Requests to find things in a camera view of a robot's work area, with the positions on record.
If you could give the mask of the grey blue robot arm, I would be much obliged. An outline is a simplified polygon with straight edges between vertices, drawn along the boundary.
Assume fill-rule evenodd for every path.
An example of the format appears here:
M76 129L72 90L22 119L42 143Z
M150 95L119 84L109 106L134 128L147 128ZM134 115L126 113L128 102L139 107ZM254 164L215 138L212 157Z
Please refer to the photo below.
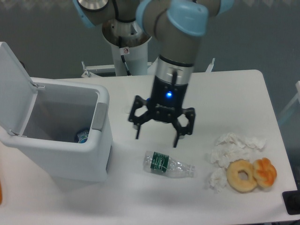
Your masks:
M232 0L75 0L87 26L101 25L117 76L144 75L148 41L162 45L151 96L136 96L128 120L136 130L149 120L171 123L175 140L191 135L194 108L182 108L201 38L210 17L229 10Z

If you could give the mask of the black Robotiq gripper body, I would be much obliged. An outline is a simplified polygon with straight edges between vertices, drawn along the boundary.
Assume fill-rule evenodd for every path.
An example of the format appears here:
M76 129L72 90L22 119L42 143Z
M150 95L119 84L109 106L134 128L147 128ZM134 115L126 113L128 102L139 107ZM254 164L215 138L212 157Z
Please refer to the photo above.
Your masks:
M187 88L187 84L172 85L155 76L151 96L147 101L149 117L164 123L178 122Z

